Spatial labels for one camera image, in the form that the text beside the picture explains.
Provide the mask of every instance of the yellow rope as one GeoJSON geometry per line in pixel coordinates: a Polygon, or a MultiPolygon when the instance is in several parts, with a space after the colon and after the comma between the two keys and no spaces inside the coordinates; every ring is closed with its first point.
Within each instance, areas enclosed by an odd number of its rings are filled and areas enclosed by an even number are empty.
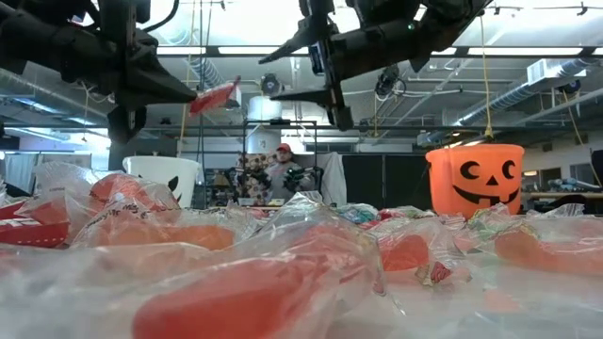
{"type": "MultiPolygon", "coordinates": [[[[567,93],[563,93],[563,98],[565,98],[565,102],[568,103],[569,100],[567,99],[567,93]]],[[[574,113],[572,112],[572,106],[568,106],[567,110],[569,111],[569,118],[572,120],[572,124],[574,125],[574,131],[576,132],[576,137],[578,138],[578,142],[580,143],[580,146],[584,147],[584,142],[582,141],[582,137],[580,136],[580,132],[578,131],[578,127],[576,126],[576,120],[574,120],[574,113]]],[[[591,170],[593,171],[593,176],[596,179],[596,182],[599,184],[599,186],[603,186],[601,185],[601,180],[599,179],[599,176],[596,174],[596,170],[595,170],[595,166],[593,166],[593,161],[589,160],[588,164],[591,165],[591,170]]]]}
{"type": "Polygon", "coordinates": [[[486,131],[484,134],[486,137],[493,137],[492,133],[492,118],[490,114],[490,85],[488,84],[488,66],[486,63],[486,38],[483,29],[483,15],[480,16],[480,27],[481,27],[481,60],[483,62],[483,81],[486,86],[486,118],[488,122],[486,124],[486,131]]]}
{"type": "MultiPolygon", "coordinates": [[[[197,6],[197,1],[193,1],[192,3],[192,19],[190,20],[190,34],[194,34],[194,29],[195,29],[195,8],[197,6]]],[[[188,45],[193,45],[194,43],[194,39],[192,38],[192,36],[190,37],[190,40],[188,41],[188,45]]],[[[188,54],[188,67],[187,67],[187,86],[188,83],[190,82],[190,61],[192,60],[192,54],[188,54]]],[[[180,127],[180,139],[178,140],[178,157],[180,157],[182,155],[182,149],[184,148],[184,138],[185,138],[185,125],[187,123],[187,111],[188,111],[188,104],[184,104],[182,105],[182,123],[181,123],[181,127],[180,127]]]]}

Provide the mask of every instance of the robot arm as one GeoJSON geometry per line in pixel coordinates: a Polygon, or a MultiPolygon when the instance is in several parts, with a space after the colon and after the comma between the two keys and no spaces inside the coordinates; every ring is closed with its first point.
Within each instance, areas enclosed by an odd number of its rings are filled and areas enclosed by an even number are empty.
{"type": "Polygon", "coordinates": [[[144,30],[136,23],[150,19],[150,0],[98,4],[97,9],[90,0],[0,1],[0,68],[22,74],[31,61],[59,72],[65,82],[114,94],[117,107],[109,114],[109,134],[124,143],[137,132],[122,123],[130,112],[146,115],[146,105],[189,103],[197,93],[161,66],[159,42],[148,34],[173,17],[178,0],[164,21],[144,30]],[[87,13],[93,25],[72,21],[87,13]]]}
{"type": "Polygon", "coordinates": [[[327,110],[329,121],[340,130],[353,126],[340,82],[404,60],[418,72],[434,51],[443,51],[482,13],[492,0],[346,0],[354,8],[360,28],[339,33],[329,18],[333,0],[300,0],[304,19],[299,30],[283,46],[260,63],[289,57],[308,47],[315,74],[325,77],[322,89],[285,92],[273,100],[307,101],[327,110]],[[414,17],[423,4],[421,20],[414,17]]]}

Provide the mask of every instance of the window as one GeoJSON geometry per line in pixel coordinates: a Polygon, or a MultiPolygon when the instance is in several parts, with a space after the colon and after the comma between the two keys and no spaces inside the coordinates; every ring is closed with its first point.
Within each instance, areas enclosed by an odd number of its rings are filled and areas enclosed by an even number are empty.
{"type": "Polygon", "coordinates": [[[591,164],[577,164],[569,167],[570,176],[584,183],[596,185],[591,164]]]}

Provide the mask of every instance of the hanging cable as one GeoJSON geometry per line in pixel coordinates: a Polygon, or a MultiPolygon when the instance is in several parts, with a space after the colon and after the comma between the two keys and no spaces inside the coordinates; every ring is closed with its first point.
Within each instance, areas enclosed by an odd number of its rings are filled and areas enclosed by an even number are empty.
{"type": "MultiPolygon", "coordinates": [[[[205,46],[209,45],[209,32],[211,29],[211,15],[213,12],[213,8],[214,6],[212,4],[209,4],[209,16],[207,18],[207,33],[205,33],[205,46]]],[[[204,32],[204,9],[203,9],[203,3],[200,6],[199,11],[201,12],[200,16],[199,16],[199,37],[201,38],[201,45],[204,45],[203,42],[203,32],[204,32]]],[[[199,87],[200,90],[204,90],[205,88],[205,75],[206,75],[206,70],[207,68],[205,67],[206,65],[204,64],[204,58],[203,56],[199,57],[199,66],[201,67],[201,74],[199,76],[199,87]]],[[[204,115],[200,114],[199,115],[199,129],[198,129],[198,133],[199,133],[199,138],[197,139],[197,162],[199,162],[199,154],[202,153],[203,157],[202,157],[202,162],[201,162],[201,170],[203,171],[203,176],[204,176],[204,185],[206,185],[205,183],[205,143],[202,142],[203,137],[204,137],[204,115]]]]}
{"type": "Polygon", "coordinates": [[[490,85],[488,84],[488,66],[486,63],[486,38],[483,29],[483,15],[480,16],[480,28],[481,28],[481,60],[483,63],[483,83],[486,86],[486,130],[484,135],[487,138],[493,138],[492,133],[492,116],[490,114],[490,85]]]}
{"type": "MultiPolygon", "coordinates": [[[[567,98],[567,93],[565,93],[565,91],[563,91],[563,98],[565,99],[565,102],[568,103],[569,99],[567,98]]],[[[580,146],[584,147],[584,142],[582,141],[582,136],[580,135],[580,132],[578,130],[578,126],[576,125],[576,120],[574,119],[574,113],[572,112],[572,106],[568,106],[567,110],[569,111],[569,118],[572,120],[572,124],[574,125],[574,131],[576,132],[576,137],[578,138],[578,142],[580,143],[580,146]]],[[[599,179],[599,176],[596,174],[596,170],[595,170],[595,166],[593,165],[593,160],[590,159],[588,161],[589,165],[591,165],[591,170],[593,171],[593,176],[595,177],[596,182],[598,183],[599,186],[603,187],[603,185],[601,185],[601,180],[599,179]]]]}
{"type": "MultiPolygon", "coordinates": [[[[190,19],[190,31],[193,32],[195,29],[195,8],[197,6],[197,1],[193,1],[192,3],[192,11],[191,11],[191,19],[190,19]]],[[[190,39],[188,45],[192,45],[193,39],[190,39]]],[[[192,54],[188,54],[188,65],[190,65],[190,61],[192,60],[192,54]]],[[[187,86],[190,82],[190,67],[187,67],[187,86]]],[[[185,129],[187,124],[187,109],[188,104],[182,105],[182,122],[180,128],[180,139],[178,139],[178,157],[182,155],[182,149],[184,148],[184,138],[185,138],[185,129]]]]}

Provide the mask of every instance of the cable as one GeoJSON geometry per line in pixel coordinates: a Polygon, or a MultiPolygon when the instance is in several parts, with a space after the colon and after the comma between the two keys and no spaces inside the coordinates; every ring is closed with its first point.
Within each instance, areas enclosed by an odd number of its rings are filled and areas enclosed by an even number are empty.
{"type": "Polygon", "coordinates": [[[171,11],[170,14],[168,14],[168,16],[163,19],[162,21],[158,22],[157,24],[152,24],[146,28],[143,28],[142,30],[144,32],[153,32],[154,30],[158,29],[159,27],[163,26],[164,24],[167,24],[171,19],[173,19],[176,16],[176,13],[178,12],[178,8],[180,7],[180,0],[173,0],[173,6],[171,7],[171,11]]]}
{"type": "MultiPolygon", "coordinates": [[[[192,4],[192,15],[190,19],[190,31],[193,32],[195,29],[195,7],[197,6],[197,2],[193,2],[192,4]]],[[[191,39],[188,44],[192,45],[193,39],[191,39]]],[[[188,54],[188,64],[192,60],[192,54],[188,54]]],[[[190,81],[190,67],[187,67],[187,86],[190,81]]],[[[185,138],[185,125],[187,124],[187,108],[188,104],[182,105],[182,127],[180,128],[180,139],[178,140],[178,157],[182,156],[182,149],[184,148],[184,138],[185,138]]]]}
{"type": "MultiPolygon", "coordinates": [[[[565,93],[565,91],[563,91],[563,98],[565,99],[565,102],[568,103],[569,100],[567,99],[567,93],[565,93]]],[[[582,137],[580,136],[580,132],[578,131],[578,127],[576,126],[576,120],[574,120],[574,113],[572,112],[572,106],[568,106],[567,110],[569,111],[569,118],[572,120],[572,124],[574,125],[574,131],[576,132],[576,137],[578,138],[578,142],[580,143],[580,146],[584,147],[584,142],[582,142],[582,137]]],[[[591,170],[593,171],[593,176],[596,179],[596,182],[599,184],[600,187],[603,187],[603,185],[601,185],[601,180],[599,179],[599,176],[596,174],[596,170],[595,170],[595,166],[593,165],[593,160],[589,160],[589,165],[591,165],[591,170]]]]}
{"type": "MultiPolygon", "coordinates": [[[[205,46],[209,45],[209,32],[211,29],[211,16],[212,16],[212,12],[213,12],[214,7],[210,4],[209,5],[209,16],[207,18],[207,33],[205,33],[205,46]]],[[[203,31],[204,31],[204,26],[203,26],[203,19],[204,19],[204,11],[203,11],[203,4],[201,4],[201,15],[200,15],[200,21],[199,21],[199,36],[201,37],[201,41],[200,44],[203,45],[203,31]]],[[[205,88],[205,75],[207,73],[207,68],[205,67],[206,65],[204,64],[204,58],[202,56],[199,57],[199,66],[201,68],[201,74],[199,74],[199,85],[201,87],[201,90],[204,90],[205,88]]],[[[202,138],[204,137],[203,133],[204,133],[204,129],[203,129],[203,124],[204,124],[204,115],[201,114],[199,115],[199,138],[197,139],[197,162],[199,162],[199,153],[203,153],[203,157],[202,157],[202,162],[201,162],[201,169],[203,171],[203,175],[204,175],[204,185],[207,185],[207,183],[205,182],[205,146],[204,143],[202,144],[202,138]]]]}
{"type": "Polygon", "coordinates": [[[490,115],[490,85],[488,84],[488,66],[486,64],[486,38],[483,29],[483,15],[480,16],[480,28],[481,28],[481,60],[483,62],[483,82],[486,86],[486,130],[484,135],[488,138],[494,137],[492,133],[492,117],[490,115]]]}

